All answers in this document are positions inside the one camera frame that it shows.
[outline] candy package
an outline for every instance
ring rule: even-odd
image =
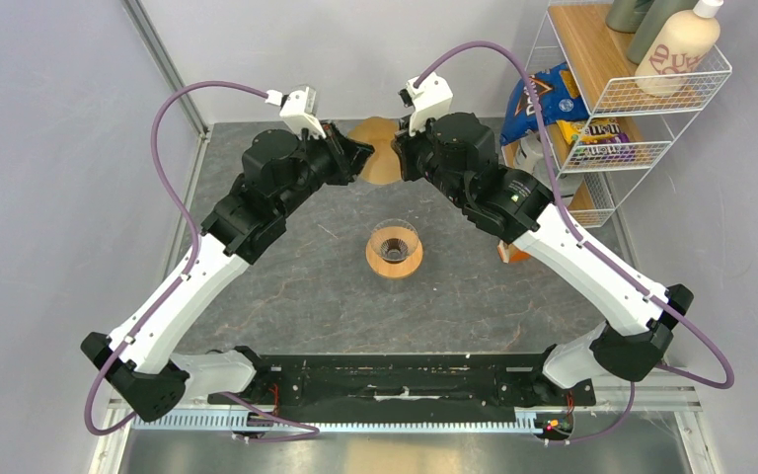
[[[563,138],[568,145],[579,140],[582,136],[581,143],[596,143],[599,140],[607,140],[623,133],[616,118],[596,118],[586,127],[588,122],[557,120],[557,126],[562,132]]]
[[[591,143],[591,146],[581,147],[571,157],[571,163],[579,166],[587,163],[631,162],[637,156],[636,145],[631,146],[600,146],[620,145],[630,143],[629,135],[620,132],[612,138],[606,138]]]
[[[579,89],[568,70],[562,63],[548,71],[537,72],[530,76],[542,106],[545,125],[557,120],[578,121],[588,119],[588,110],[579,96]],[[519,80],[507,102],[504,127],[501,129],[501,146],[512,143],[529,131],[538,131],[533,104],[527,96],[524,81]]]

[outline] orange coaster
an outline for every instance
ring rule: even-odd
[[[379,277],[388,279],[402,279],[410,277],[417,271],[419,264],[422,263],[422,242],[417,244],[417,248],[414,252],[405,260],[391,264],[382,259],[377,254],[372,246],[372,242],[384,242],[388,239],[400,239],[405,242],[417,242],[419,239],[417,235],[404,227],[384,227],[374,232],[367,242],[367,246],[364,249],[364,256],[367,258],[367,264],[376,272]]]

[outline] brown paper cone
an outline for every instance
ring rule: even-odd
[[[400,159],[391,148],[391,141],[399,126],[393,120],[371,117],[357,125],[347,136],[373,145],[376,151],[367,160],[361,179],[373,185],[389,185],[403,179]]]

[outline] white cable clip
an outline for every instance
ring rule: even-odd
[[[280,108],[280,119],[292,130],[292,133],[301,136],[303,130],[309,130],[313,138],[326,138],[324,128],[315,117],[318,109],[316,92],[310,86],[301,86],[292,91]]]
[[[265,102],[267,104],[272,104],[273,106],[280,107],[283,104],[283,93],[280,91],[275,91],[274,89],[269,89],[265,91],[268,94],[268,97],[265,98]]]
[[[419,87],[414,87],[418,78],[419,76],[409,79],[405,88],[411,98],[411,105],[414,106],[414,112],[409,119],[410,136],[424,131],[429,119],[440,119],[447,115],[454,97],[449,84],[437,74],[432,72]]]

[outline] red wire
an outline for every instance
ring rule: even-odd
[[[271,412],[274,415],[279,415],[280,414],[280,387],[278,387],[276,383],[272,385],[274,387],[268,389],[269,392],[274,394],[274,410],[271,410]]]
[[[573,424],[573,390],[568,391],[566,400],[568,400],[568,411],[566,412],[566,418],[568,419],[569,423]]]

